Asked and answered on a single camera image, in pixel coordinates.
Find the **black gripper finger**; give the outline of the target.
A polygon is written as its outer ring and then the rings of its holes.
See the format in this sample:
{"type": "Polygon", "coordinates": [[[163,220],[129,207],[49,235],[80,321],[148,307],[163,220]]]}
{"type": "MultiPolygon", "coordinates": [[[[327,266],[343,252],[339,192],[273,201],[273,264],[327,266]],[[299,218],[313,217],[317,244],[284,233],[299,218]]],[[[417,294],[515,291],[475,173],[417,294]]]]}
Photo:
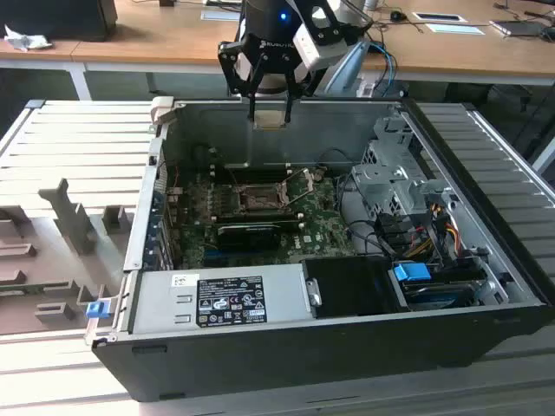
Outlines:
{"type": "Polygon", "coordinates": [[[240,94],[249,100],[249,121],[254,121],[255,95],[264,77],[264,49],[260,45],[261,41],[221,42],[218,48],[219,64],[230,92],[240,94]],[[235,69],[240,55],[251,64],[250,73],[245,80],[235,69]]]}
{"type": "Polygon", "coordinates": [[[281,69],[286,85],[286,104],[284,123],[291,121],[291,111],[293,102],[303,96],[311,96],[313,94],[312,82],[315,80],[315,73],[306,70],[306,74],[297,82],[295,71],[299,65],[303,65],[302,59],[298,52],[283,53],[281,57],[281,69]]]}

